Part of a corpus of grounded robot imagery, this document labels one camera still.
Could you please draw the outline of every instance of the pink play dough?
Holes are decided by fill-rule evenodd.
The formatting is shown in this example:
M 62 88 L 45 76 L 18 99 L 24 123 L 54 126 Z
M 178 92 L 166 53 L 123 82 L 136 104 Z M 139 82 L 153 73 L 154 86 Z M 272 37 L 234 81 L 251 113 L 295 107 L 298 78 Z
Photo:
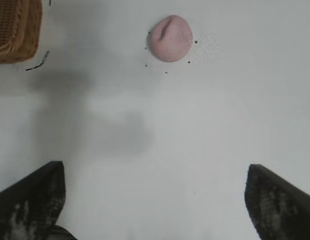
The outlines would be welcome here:
M 182 17 L 172 15 L 162 20 L 152 31 L 150 47 L 161 61 L 171 63 L 182 59 L 190 50 L 193 34 Z

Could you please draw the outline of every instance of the woven texture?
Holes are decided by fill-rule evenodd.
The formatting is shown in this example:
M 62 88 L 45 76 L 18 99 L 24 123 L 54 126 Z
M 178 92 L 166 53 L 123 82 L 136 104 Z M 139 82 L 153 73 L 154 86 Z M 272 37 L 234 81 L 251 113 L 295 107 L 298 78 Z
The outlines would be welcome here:
M 12 11 L 15 13 L 15 20 L 8 17 L 9 10 L 15 10 Z M 41 0 L 7 0 L 7 3 L 0 6 L 0 16 L 0 64 L 17 63 L 32 58 L 38 49 Z
M 0 57 L 23 43 L 30 0 L 0 0 Z

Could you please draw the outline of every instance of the crease in ball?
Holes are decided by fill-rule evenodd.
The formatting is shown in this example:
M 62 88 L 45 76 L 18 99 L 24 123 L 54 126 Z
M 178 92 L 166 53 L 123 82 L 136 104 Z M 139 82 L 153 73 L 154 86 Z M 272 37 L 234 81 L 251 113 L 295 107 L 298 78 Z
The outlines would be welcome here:
M 177 62 L 187 55 L 193 44 L 189 24 L 182 17 L 171 15 L 162 20 L 150 36 L 150 49 L 159 60 Z

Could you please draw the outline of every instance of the white table surface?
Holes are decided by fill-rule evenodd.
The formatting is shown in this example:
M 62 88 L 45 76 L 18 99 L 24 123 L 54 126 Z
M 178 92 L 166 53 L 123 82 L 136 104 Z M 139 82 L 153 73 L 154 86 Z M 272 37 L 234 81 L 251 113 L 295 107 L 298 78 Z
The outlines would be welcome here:
M 310 194 L 310 0 L 43 7 L 36 57 L 0 66 L 0 190 L 63 161 L 79 240 L 257 240 L 252 163 Z M 161 63 L 146 38 L 171 14 L 198 44 Z

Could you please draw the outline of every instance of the basket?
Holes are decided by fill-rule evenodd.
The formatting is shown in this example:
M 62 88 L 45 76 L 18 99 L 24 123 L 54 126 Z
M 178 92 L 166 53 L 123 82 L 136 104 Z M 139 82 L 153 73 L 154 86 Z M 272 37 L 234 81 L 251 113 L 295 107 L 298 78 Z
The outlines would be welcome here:
M 10 19 L 11 23 L 19 23 L 17 24 L 18 28 L 14 28 L 15 25 L 12 24 L 10 35 L 8 30 L 6 32 L 0 32 L 0 64 L 11 64 L 30 59 L 35 55 L 39 42 L 42 5 L 41 0 L 0 0 L 0 2 L 5 1 L 9 4 L 15 2 L 17 3 L 16 5 L 24 3 L 22 4 L 23 6 L 28 6 L 28 10 L 19 11 L 19 14 L 14 15 L 16 17 L 15 20 Z M 24 19 L 24 15 L 21 16 L 21 14 L 25 13 L 27 13 L 26 21 L 23 22 L 21 19 Z M 2 19 L 2 22 L 2 25 L 9 26 L 7 23 L 8 18 L 5 21 Z
M 23 43 L 30 0 L 0 0 L 0 56 Z

